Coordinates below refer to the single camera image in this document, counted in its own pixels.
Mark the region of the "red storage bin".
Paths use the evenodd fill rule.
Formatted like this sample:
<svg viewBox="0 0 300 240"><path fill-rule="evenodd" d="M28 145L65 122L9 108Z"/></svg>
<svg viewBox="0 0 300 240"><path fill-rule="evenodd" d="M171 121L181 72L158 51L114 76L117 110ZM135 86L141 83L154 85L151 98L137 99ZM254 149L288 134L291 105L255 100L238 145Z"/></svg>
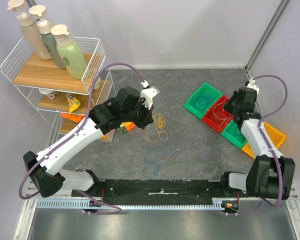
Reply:
<svg viewBox="0 0 300 240"><path fill-rule="evenodd" d="M225 129L225 127L233 120L234 116L224 110L224 104L229 97L222 95L206 112L202 121L215 130L217 133Z"/></svg>

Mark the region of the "green storage bin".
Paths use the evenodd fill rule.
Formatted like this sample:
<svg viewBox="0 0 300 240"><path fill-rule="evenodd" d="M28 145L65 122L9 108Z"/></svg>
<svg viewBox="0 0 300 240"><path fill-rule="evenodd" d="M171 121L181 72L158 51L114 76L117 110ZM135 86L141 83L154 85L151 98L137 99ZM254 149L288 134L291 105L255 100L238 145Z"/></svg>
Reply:
<svg viewBox="0 0 300 240"><path fill-rule="evenodd" d="M248 142L233 120L224 128L221 135L239 149L242 149Z"/></svg>
<svg viewBox="0 0 300 240"><path fill-rule="evenodd" d="M204 83L186 101L184 107L200 120L222 93L208 83Z"/></svg>

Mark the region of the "yellow storage bin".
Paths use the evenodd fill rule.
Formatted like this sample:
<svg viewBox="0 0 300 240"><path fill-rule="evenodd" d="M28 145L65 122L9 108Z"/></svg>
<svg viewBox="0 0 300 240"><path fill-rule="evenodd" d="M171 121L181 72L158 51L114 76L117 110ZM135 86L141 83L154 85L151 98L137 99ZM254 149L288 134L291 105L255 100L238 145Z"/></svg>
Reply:
<svg viewBox="0 0 300 240"><path fill-rule="evenodd" d="M267 122L264 122L264 128L268 136L270 137L272 143L275 145L277 149L284 143L286 140L286 135L276 128L274 128L272 125L270 125ZM246 153L248 156L250 156L252 159L255 159L255 152L252 150L249 142L245 143L245 145L241 148L241 150Z"/></svg>

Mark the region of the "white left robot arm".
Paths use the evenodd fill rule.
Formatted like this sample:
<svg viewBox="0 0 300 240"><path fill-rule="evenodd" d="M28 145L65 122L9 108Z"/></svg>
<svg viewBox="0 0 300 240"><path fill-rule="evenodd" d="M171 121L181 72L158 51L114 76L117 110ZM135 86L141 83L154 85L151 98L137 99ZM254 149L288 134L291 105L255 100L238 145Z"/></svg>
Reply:
<svg viewBox="0 0 300 240"><path fill-rule="evenodd" d="M27 152L23 160L38 194L47 198L60 190L82 190L89 197L96 196L100 185L92 171L69 171L63 166L87 145L122 123L132 122L141 129L153 123L153 99L158 93L153 86L142 91L126 86L116 97L95 105L74 129L53 145L39 153Z"/></svg>

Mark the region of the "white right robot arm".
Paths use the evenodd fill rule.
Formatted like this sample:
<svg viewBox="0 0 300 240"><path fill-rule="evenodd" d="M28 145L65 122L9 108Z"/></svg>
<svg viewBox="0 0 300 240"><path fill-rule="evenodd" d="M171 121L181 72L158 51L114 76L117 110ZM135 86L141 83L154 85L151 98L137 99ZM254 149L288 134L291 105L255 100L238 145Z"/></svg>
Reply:
<svg viewBox="0 0 300 240"><path fill-rule="evenodd" d="M247 139L255 160L247 174L226 171L226 178L219 184L225 197L237 190L250 197L287 200L290 196L295 172L295 162L276 148L268 135L261 115L254 110L257 91L241 87L224 105L224 110L233 115L239 131Z"/></svg>

